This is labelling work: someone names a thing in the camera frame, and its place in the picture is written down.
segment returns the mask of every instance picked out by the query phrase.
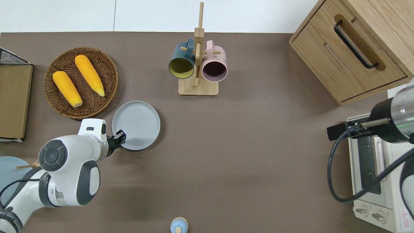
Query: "woven plate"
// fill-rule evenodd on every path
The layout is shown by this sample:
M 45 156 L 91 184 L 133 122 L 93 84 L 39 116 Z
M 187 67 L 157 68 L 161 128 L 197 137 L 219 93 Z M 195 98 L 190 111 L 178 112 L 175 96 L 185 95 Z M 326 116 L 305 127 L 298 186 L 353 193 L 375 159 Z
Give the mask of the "woven plate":
M 94 92 L 75 65 L 75 57 L 83 54 L 89 58 L 103 85 L 105 96 Z M 74 108 L 64 98 L 53 81 L 56 71 L 65 71 L 75 85 L 82 105 Z M 52 108 L 60 115 L 81 120 L 98 114 L 106 108 L 115 96 L 118 88 L 118 71 L 111 58 L 102 51 L 94 48 L 81 47 L 66 51 L 56 58 L 49 66 L 44 83 L 46 99 Z

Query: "oven knob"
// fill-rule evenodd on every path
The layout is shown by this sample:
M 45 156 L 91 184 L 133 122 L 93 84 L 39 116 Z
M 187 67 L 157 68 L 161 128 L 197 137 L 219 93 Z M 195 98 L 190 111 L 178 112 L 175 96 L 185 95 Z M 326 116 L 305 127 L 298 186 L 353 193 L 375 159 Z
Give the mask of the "oven knob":
M 355 211 L 361 214 L 366 214 L 366 209 L 356 209 Z
M 362 205 L 358 208 L 354 206 L 354 211 L 357 212 L 357 213 L 360 213 L 361 215 L 363 215 L 365 217 L 368 216 L 368 209 L 364 205 Z
M 378 220 L 381 223 L 386 223 L 387 222 L 385 214 L 382 211 L 379 211 L 378 213 L 372 214 L 372 217 L 375 218 L 376 220 Z

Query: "cutting board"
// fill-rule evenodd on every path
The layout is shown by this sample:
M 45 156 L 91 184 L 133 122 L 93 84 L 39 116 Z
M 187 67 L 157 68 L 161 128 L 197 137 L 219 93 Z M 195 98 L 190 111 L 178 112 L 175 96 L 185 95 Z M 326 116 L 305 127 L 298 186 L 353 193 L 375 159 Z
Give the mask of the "cutting board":
M 0 138 L 24 139 L 32 65 L 0 65 Z

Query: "black cable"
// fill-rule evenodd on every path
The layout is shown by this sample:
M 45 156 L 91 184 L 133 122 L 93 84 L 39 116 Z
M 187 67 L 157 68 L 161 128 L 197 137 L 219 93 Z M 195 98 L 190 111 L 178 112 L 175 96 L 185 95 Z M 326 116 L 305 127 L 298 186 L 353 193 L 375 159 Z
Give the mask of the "black cable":
M 8 184 L 8 185 L 6 185 L 6 187 L 4 187 L 1 191 L 0 191 L 0 198 L 1 198 L 1 195 L 3 194 L 3 192 L 4 191 L 6 191 L 6 189 L 8 188 L 8 187 L 10 187 L 10 186 L 12 186 L 12 185 L 14 185 L 14 184 L 16 184 L 16 183 L 18 183 L 18 182 L 27 182 L 27 181 L 39 181 L 40 179 L 20 179 L 20 180 L 15 180 L 15 181 L 13 181 L 13 182 L 11 182 L 10 184 Z M 1 199 L 0 199 L 0 209 L 4 209 L 4 206 L 3 206 L 3 204 L 1 203 Z
M 338 195 L 336 195 L 334 188 L 332 186 L 332 160 L 334 157 L 334 153 L 336 151 L 336 148 L 339 144 L 339 142 L 346 137 L 346 135 L 350 132 L 357 131 L 361 129 L 361 126 L 355 125 L 344 131 L 336 140 L 334 143 L 331 153 L 329 154 L 329 160 L 328 160 L 328 186 L 329 190 L 331 191 L 332 196 L 335 198 L 335 200 L 342 202 L 342 203 L 349 203 L 357 200 L 361 196 L 363 196 L 365 193 L 367 193 L 370 189 L 372 189 L 377 183 L 379 183 L 382 179 L 384 179 L 388 174 L 390 174 L 395 168 L 397 168 L 399 165 L 401 165 L 405 160 L 412 157 L 414 155 L 414 148 L 407 151 L 405 154 L 403 154 L 401 157 L 399 157 L 396 161 L 394 161 L 391 165 L 389 165 L 381 174 L 379 174 L 375 179 L 365 188 L 363 188 L 361 191 L 356 193 L 355 195 L 348 197 L 348 198 L 341 198 Z

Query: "black wire rack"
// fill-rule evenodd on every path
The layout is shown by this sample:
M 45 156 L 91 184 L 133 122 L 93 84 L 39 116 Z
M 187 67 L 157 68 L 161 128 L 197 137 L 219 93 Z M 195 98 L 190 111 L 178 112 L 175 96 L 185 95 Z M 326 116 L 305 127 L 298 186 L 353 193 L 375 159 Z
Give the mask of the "black wire rack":
M 9 50 L 0 48 L 0 65 L 31 65 Z

